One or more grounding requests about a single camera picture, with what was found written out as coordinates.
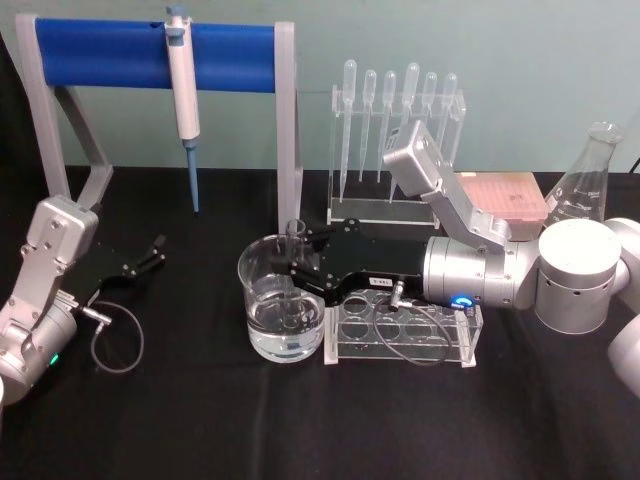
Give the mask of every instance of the cable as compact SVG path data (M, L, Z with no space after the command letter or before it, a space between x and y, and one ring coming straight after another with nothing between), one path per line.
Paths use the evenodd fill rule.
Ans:
M131 370L133 370L138 366L138 364L142 360L142 355L144 354L144 332L142 331L142 325L140 325L140 321L133 313L131 313L131 311L127 310L122 305L118 305L117 303L98 300L96 302L93 302L92 306L93 305L103 305L105 307L112 307L126 313L127 315L129 315L131 320L133 320L133 323L138 329L138 333L140 334L140 351L138 352L138 357L134 360L134 362L125 368L110 368L110 367L107 367L104 363L102 363L98 359L98 355L96 355L96 342L98 341L98 336L102 332L102 328L100 328L100 326L102 325L98 327L98 329L96 330L96 333L93 335L93 339L91 339L91 357L93 357L93 361L96 362L96 365L98 367L100 367L105 372L113 373L116 375L130 372Z
M638 160L636 160L636 163L633 164L633 166L631 167L631 170L629 170L629 173L635 172L636 168L638 168L638 165L640 165L640 158L638 158Z
M411 306L411 307L402 307L402 308L406 308L407 310L413 310L413 311L418 311L420 312L422 315L424 315L425 317L427 317L429 320L431 320L433 322L433 324L438 328L438 330L440 330L442 332L442 335L444 336L445 340L447 341L447 348L444 351L444 355L442 355L441 358L434 360L434 361L430 361L430 362L425 362L425 361L420 361L420 360L414 360L413 358L405 355L404 353L398 351L395 347L393 347L381 334L380 334L380 330L378 329L378 320L377 320L377 314L380 310L380 307L382 306L383 303L386 303L387 305L389 304L389 300L383 298L382 300L380 300L378 303L376 303L373 307L373 328L376 331L376 334L378 335L378 338L380 338L380 340L382 341L382 343L389 349L391 350L393 353L395 353L398 357L402 358L403 360L406 360L407 362L416 365L418 367L435 367L436 365L440 365L441 363L444 363L447 359L447 357L449 356L449 353L451 352L451 348L453 347L453 342L451 341L451 336L449 335L449 332L447 332L447 329L444 328L444 326L442 325L442 323L440 323L440 321L438 321L433 315L431 315L429 312L427 312L426 310L424 310L423 308L420 307L416 307Z

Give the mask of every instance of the dropper rack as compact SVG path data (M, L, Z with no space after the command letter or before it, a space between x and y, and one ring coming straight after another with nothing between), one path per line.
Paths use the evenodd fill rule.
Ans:
M443 85L454 78L449 74L447 80L440 80L436 85L436 93L424 93L426 77L433 81L433 72L421 74L417 91L413 95L409 121L422 119L425 121L429 132L435 139L438 131L444 129L442 136L441 153L445 161L453 165L460 141L460 134L466 116L466 104L461 90L455 89L453 95L442 94ZM360 152L361 131L365 113L363 99L364 72L357 79L355 99L351 106L351 128L349 136L349 154L347 180L344 195L340 198L340 164L343 145L343 127L345 102L342 98L342 90L337 85L333 86L331 93L331 133L330 133L330 171L328 188L327 224L341 222L346 218L357 218L363 223L379 224L403 224L423 225L439 227L438 219L433 214L429 205L419 198L407 198L400 189L395 191L390 201L391 175L383 166L383 172L378 180L378 144L380 141L381 124L384 112L382 79L384 75L378 72L377 89L371 107L371 119L367 136L367 149L365 157L364 175L360 180ZM403 116L403 78L398 78L399 90L393 96L391 115L386 137L393 129L400 126Z

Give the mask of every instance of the light blue wall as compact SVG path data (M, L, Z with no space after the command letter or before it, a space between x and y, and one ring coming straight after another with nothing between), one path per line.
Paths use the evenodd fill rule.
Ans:
M592 121L638 132L612 170L640 155L637 0L190 0L199 22L296 22L305 168L326 168L331 85L347 58L360 72L403 72L411 61L454 71L468 105L456 165L464 170L565 170ZM3 0L0 29L17 59L13 17L162 19L157 0ZM116 165L180 166L168 91L83 89ZM273 98L201 93L206 167L275 167ZM83 163L63 126L69 163Z

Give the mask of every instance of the blue pipette shaft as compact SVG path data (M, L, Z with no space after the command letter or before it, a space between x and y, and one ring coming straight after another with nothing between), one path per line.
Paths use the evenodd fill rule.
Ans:
M196 162L196 148L186 147L187 165L189 166L189 185L191 187L191 201L193 203L193 212L200 211L200 199L198 195L198 165Z

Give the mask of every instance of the pink box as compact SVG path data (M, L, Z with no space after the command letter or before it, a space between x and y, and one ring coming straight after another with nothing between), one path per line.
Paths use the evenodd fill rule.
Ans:
M509 222L511 241L538 237L549 209L532 173L462 172L457 176L476 208Z

